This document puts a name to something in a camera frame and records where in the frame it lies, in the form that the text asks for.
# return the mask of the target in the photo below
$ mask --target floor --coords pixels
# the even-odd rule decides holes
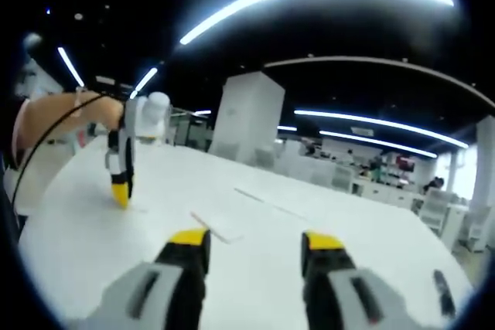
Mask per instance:
[[[69,145],[42,145],[26,170],[25,178],[19,188],[18,205],[34,206],[43,197],[46,187],[58,171],[70,160],[73,150]],[[471,253],[460,245],[454,248],[454,257],[463,267],[474,286],[483,279],[485,267],[492,253],[486,249],[483,253]]]

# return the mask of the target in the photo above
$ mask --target black ceiling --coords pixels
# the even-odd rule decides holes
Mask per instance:
[[[264,68],[308,55],[407,58],[475,84],[494,99],[495,88],[483,75],[486,20],[479,0],[459,0],[453,9],[426,0],[271,0],[179,44],[186,32],[232,1],[29,0],[27,24],[44,39],[35,58],[67,88],[76,84],[58,46],[66,48],[91,89],[102,89],[96,75],[136,85],[155,66],[159,73],[145,91],[163,90],[175,106],[191,110],[215,111],[229,76],[263,70],[286,89],[282,122],[309,133],[331,128],[327,122],[301,121],[294,109],[379,117],[462,133],[466,140],[473,138],[473,123],[490,112],[451,83],[397,67],[331,62]],[[76,13],[83,18],[76,20]],[[422,148],[433,145],[417,142]]]

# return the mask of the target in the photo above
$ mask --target white tabletop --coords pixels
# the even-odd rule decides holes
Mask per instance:
[[[444,273],[457,308],[472,290],[442,242],[407,210],[189,148],[138,144],[135,194],[123,211],[111,198],[105,151],[98,138],[59,172],[19,243],[63,319],[89,315],[116,277],[154,260],[176,231],[199,226],[191,212],[232,239],[212,239],[202,329],[307,328],[300,238],[308,228],[338,236],[422,325],[445,324],[433,270]]]

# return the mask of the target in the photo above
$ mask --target black cable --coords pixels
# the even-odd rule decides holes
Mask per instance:
[[[31,153],[29,154],[26,163],[24,164],[24,167],[22,168],[21,174],[19,175],[19,178],[17,179],[17,183],[15,184],[15,190],[14,190],[14,195],[12,197],[12,208],[15,211],[15,199],[17,197],[17,192],[19,191],[19,186],[21,184],[22,177],[24,176],[24,172],[26,171],[29,163],[31,162],[32,157],[36,153],[36,150],[38,147],[46,140],[46,138],[50,135],[50,133],[60,125],[65,119],[67,119],[72,113],[76,112],[77,110],[82,109],[83,107],[86,107],[88,104],[95,102],[96,100],[99,100],[102,97],[110,97],[107,94],[100,94],[99,96],[96,96],[94,98],[91,98],[90,100],[87,100],[86,102],[80,104],[79,106],[76,106],[72,108],[71,110],[68,110],[64,115],[62,115],[57,121],[55,121],[41,136],[41,138],[36,142],[34,147],[32,148]]]

